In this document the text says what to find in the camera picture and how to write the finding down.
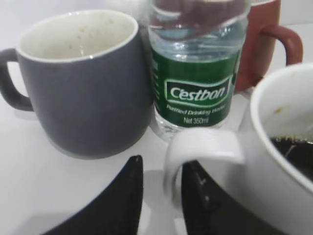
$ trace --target red mug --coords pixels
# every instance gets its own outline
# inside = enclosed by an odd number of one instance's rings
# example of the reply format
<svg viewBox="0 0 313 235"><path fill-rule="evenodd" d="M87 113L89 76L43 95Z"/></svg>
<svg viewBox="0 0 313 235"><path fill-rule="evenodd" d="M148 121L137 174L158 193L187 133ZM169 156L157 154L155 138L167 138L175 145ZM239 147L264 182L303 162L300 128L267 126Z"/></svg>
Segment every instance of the red mug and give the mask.
<svg viewBox="0 0 313 235"><path fill-rule="evenodd" d="M239 68L236 92L256 86L270 66L275 41L282 42L286 50L286 66L302 62L303 46L292 30L279 26L281 0L252 5L249 25Z"/></svg>

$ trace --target cestbon logo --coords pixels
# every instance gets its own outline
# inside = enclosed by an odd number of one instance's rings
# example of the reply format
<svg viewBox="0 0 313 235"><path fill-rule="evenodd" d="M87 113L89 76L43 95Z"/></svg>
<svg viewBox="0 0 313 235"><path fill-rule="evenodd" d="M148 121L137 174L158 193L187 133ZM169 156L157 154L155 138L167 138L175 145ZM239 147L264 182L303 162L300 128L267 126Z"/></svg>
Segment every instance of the cestbon logo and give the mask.
<svg viewBox="0 0 313 235"><path fill-rule="evenodd" d="M168 79L165 81L165 98L169 103L198 108L214 107L228 97L232 77L214 84Z"/></svg>

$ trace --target mug handle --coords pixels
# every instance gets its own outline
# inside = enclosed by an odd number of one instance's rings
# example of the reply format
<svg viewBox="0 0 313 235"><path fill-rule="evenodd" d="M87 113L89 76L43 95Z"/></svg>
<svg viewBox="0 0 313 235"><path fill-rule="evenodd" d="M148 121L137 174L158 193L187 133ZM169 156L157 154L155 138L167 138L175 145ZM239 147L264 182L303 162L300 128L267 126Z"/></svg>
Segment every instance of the mug handle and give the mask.
<svg viewBox="0 0 313 235"><path fill-rule="evenodd" d="M303 45L297 33L280 25L267 25L261 29L261 34L276 38L284 45L286 66L302 62Z"/></svg>
<svg viewBox="0 0 313 235"><path fill-rule="evenodd" d="M177 133L166 153L163 177L165 197L181 211L180 189L176 179L180 167L187 162L210 159L244 165L246 160L237 135L231 131L190 128Z"/></svg>
<svg viewBox="0 0 313 235"><path fill-rule="evenodd" d="M30 98L18 92L9 74L8 62L18 62L15 49L0 51L0 93L5 101L15 109L34 111Z"/></svg>

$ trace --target gray mug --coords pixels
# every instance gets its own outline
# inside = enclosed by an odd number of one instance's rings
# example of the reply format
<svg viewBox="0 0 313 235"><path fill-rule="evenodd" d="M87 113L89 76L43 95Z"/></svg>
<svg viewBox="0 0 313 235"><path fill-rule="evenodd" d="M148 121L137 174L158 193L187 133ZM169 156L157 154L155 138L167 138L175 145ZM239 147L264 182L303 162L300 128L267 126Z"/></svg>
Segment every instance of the gray mug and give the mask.
<svg viewBox="0 0 313 235"><path fill-rule="evenodd" d="M18 62L29 98L14 87ZM133 145L152 114L138 23L111 10L68 13L34 25L16 49L0 52L0 91L12 107L35 111L50 139L84 156Z"/></svg>

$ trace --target mug rim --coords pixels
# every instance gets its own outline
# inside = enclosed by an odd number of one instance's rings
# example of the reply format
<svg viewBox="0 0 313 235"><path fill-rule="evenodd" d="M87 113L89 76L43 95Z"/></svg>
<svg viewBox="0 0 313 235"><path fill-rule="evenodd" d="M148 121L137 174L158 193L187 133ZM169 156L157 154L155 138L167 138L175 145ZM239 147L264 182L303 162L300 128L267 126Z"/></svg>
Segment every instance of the mug rim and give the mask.
<svg viewBox="0 0 313 235"><path fill-rule="evenodd" d="M268 4L268 3L271 3L273 1L277 1L277 0L264 0L264 1L261 1L261 2L253 2L253 3L251 3L251 7L260 6L260 5L263 5L263 4Z"/></svg>
<svg viewBox="0 0 313 235"><path fill-rule="evenodd" d="M282 154L276 149L276 147L272 144L268 135L265 132L261 124L261 119L259 115L259 104L261 97L264 94L264 91L268 86L271 85L273 80L277 80L279 78L284 78L284 76L302 71L303 69L311 69L313 71L313 63L306 64L297 64L291 65L286 68L275 71L274 73L266 76L255 88L250 102L250 116L252 119L252 124L256 133L261 140L261 142L265 145L267 152L270 157L274 159L274 161L291 177L293 178L300 186L304 189L308 190L311 194L313 194L313 182L304 176L298 169L296 169L292 164L285 159Z"/></svg>
<svg viewBox="0 0 313 235"><path fill-rule="evenodd" d="M125 18L127 18L128 20L130 20L130 22L133 23L134 25L134 30L131 33L131 35L125 39L124 41L116 44L115 46L109 48L109 49L105 49L102 50L100 52L91 54L91 55L86 55L86 56L82 56L82 57L72 57L72 58L66 58L66 59L46 59L46 58L40 58L40 57L36 57L36 56L32 56L29 55L28 53L24 52L24 50L22 49L22 41L23 39L29 34L31 33L33 30L35 30L37 27L42 26L44 24L47 24L51 21L57 20L57 19L65 19L68 17L71 17L72 15L90 15L90 14L94 14L94 13L114 13L116 15L120 15L123 16ZM52 16L49 18L46 18L44 20L41 20L37 23L34 23L31 27L29 27L26 31L24 31L24 33L22 33L22 35L20 36L19 39L19 43L18 46L16 47L16 51L18 54L20 54L21 56L23 56L26 59L32 60L32 61L36 61L36 62L42 62L42 63L72 63L72 62L80 62L80 61L85 61L88 59L95 59L98 57L101 57L103 55L109 54L113 51L116 51L122 47L124 47L125 45L127 45L129 42L131 42L134 37L137 35L139 31L139 25L138 22L136 21L136 19L128 14L125 14L123 12L120 11L115 11L115 10L108 10L108 9L92 9L92 10L82 10L82 11L73 11L73 12L67 12L65 14L61 14L61 15L56 15L56 16Z"/></svg>

